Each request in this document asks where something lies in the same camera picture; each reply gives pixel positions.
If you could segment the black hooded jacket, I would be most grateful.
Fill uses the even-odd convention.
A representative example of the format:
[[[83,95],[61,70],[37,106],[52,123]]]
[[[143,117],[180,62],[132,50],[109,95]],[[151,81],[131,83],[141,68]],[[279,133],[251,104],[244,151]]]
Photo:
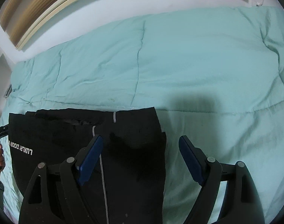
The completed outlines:
[[[71,223],[64,185],[77,184],[95,223],[162,223],[166,134],[154,108],[10,113],[8,140],[18,190],[43,182],[51,211]]]

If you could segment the teal quilted bed comforter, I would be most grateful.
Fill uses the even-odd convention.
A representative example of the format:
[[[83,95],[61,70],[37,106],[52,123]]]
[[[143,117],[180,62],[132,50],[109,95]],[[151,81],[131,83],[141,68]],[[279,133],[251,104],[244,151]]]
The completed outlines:
[[[262,220],[284,208],[284,10],[206,8],[111,22],[17,63],[0,117],[4,206],[20,219],[40,162],[61,163],[95,135],[83,188],[100,223],[183,223],[200,186],[178,147],[242,161]]]

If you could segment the striped brown window blind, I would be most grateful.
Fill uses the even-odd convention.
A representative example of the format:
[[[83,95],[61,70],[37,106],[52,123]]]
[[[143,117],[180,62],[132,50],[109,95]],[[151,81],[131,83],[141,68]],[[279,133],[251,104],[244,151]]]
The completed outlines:
[[[133,16],[253,0],[9,0],[0,14],[0,54],[13,61]]]

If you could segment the white wall bookshelf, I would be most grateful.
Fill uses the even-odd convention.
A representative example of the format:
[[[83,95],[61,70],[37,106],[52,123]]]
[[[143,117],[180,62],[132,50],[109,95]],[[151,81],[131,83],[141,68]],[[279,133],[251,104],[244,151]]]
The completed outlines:
[[[12,68],[4,54],[0,55],[0,98],[2,98],[10,86]]]

